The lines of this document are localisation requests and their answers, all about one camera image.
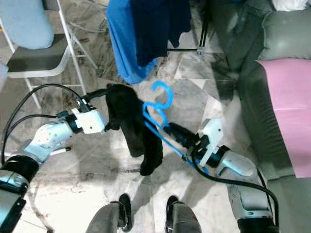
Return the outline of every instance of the black cable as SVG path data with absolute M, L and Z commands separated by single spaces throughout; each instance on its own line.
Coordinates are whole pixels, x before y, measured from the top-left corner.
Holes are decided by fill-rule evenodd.
M 11 134 L 11 132 L 16 128 L 17 125 L 19 125 L 20 123 L 22 123 L 23 121 L 30 119 L 30 118 L 34 118 L 34 117 L 43 117 L 43 118 L 57 118 L 57 116 L 50 116 L 50 115 L 42 115 L 42 114 L 35 114 L 35 115 L 28 115 L 25 116 L 21 119 L 19 119 L 17 122 L 15 122 L 14 125 L 12 125 L 10 127 L 10 129 L 8 130 L 7 134 L 6 134 L 6 139 L 8 139 L 9 135 Z
M 260 181 L 261 181 L 261 183 L 262 183 L 262 186 L 263 186 L 264 188 L 267 188 L 266 183 L 264 182 L 264 179 L 263 179 L 263 177 L 262 177 L 262 174 L 261 174 L 261 172 L 260 172 L 258 169 L 257 169 L 257 173 L 258 173 L 258 176 L 259 176 Z M 270 201 L 270 198 L 269 198 L 269 195 L 268 195 L 268 194 L 267 194 L 267 199 L 268 199 L 268 204 L 269 204 L 269 206 L 270 206 L 271 212 L 272 212 L 272 214 L 273 214 L 272 205 L 271 205 L 271 201 Z
M 12 121 L 14 120 L 15 116 L 17 115 L 18 111 L 22 108 L 23 104 L 27 101 L 27 99 L 36 91 L 42 89 L 42 88 L 45 88 L 45 87 L 51 87 L 51 86 L 54 86 L 54 87 L 60 87 L 60 88 L 63 88 L 65 90 L 68 90 L 70 92 L 72 92 L 79 100 L 79 102 L 81 104 L 83 104 L 83 101 L 82 101 L 82 98 L 79 96 L 78 93 L 76 93 L 74 90 L 66 87 L 66 86 L 63 86 L 63 85 L 60 85 L 60 84 L 55 84 L 55 83 L 50 83 L 50 84 L 44 84 L 44 85 L 41 85 L 39 87 L 36 87 L 34 88 L 31 92 L 29 92 L 25 97 L 24 99 L 19 103 L 19 105 L 16 107 L 16 109 L 13 111 L 12 115 L 10 116 L 10 119 L 8 120 L 8 122 L 6 123 L 5 127 L 4 127 L 4 130 L 3 130 L 3 135 L 2 135 L 2 149 L 1 149 L 1 164 L 4 165 L 5 163 L 5 158 L 4 158 L 4 150 L 5 150 L 5 144 L 6 144 L 6 134 L 10 128 L 10 125 L 12 123 Z
M 195 161 L 195 153 L 191 153 L 191 159 L 192 159 L 192 162 L 193 162 L 193 165 L 195 167 L 195 169 L 202 175 L 204 176 L 205 178 L 211 180 L 211 181 L 215 181 L 215 182 L 220 182 L 220 183 L 226 183 L 226 184 L 231 184 L 231 185 L 239 185 L 239 186 L 244 186 L 244 187 L 249 187 L 249 188 L 254 188 L 254 189 L 257 189 L 257 190 L 260 190 L 266 194 L 268 194 L 272 199 L 273 199 L 273 202 L 274 202 L 274 207 L 275 207 L 275 219 L 276 219 L 276 226 L 278 227 L 279 226 L 279 220 L 278 220 L 278 201 L 277 201 L 277 198 L 276 196 L 274 195 L 273 192 L 271 192 L 269 189 L 267 188 L 264 188 L 262 186 L 259 186 L 257 184 L 254 184 L 254 183 L 249 183 L 249 182 L 243 182 L 243 181 L 234 181 L 234 180 L 227 180 L 227 179 L 221 179 L 221 178 L 218 178 L 218 177 L 214 177 L 214 176 L 210 176 L 210 175 L 207 175 L 206 173 L 204 173 L 197 165 L 196 161 Z

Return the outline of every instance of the light blue cushion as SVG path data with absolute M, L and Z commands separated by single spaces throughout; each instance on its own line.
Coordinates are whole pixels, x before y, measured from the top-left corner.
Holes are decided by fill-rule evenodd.
M 0 0 L 0 18 L 10 39 L 19 46 L 45 49 L 54 40 L 42 0 Z
M 5 66 L 2 62 L 0 62 L 0 92 L 3 88 L 3 85 L 5 83 L 6 80 L 6 74 L 8 72 L 8 67 Z

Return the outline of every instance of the chair backrest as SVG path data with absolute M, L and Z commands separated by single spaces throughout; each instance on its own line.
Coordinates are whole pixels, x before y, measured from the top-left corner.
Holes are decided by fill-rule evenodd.
M 42 0 L 44 10 L 59 11 L 57 0 Z

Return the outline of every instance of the person's leg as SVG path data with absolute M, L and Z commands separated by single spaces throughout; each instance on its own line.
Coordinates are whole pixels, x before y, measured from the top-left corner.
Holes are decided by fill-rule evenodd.
M 132 229 L 131 202 L 127 194 L 122 194 L 119 201 L 102 207 L 93 217 L 86 233 L 117 233 L 118 227 L 124 232 Z
M 171 196 L 166 208 L 166 233 L 202 233 L 194 212 L 178 198 Z

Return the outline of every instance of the chair seat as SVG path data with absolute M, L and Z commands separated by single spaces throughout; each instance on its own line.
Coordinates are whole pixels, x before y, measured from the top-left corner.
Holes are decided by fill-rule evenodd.
M 9 73 L 55 69 L 67 46 L 65 34 L 55 34 L 52 45 L 47 49 L 29 50 L 18 47 L 7 64 Z

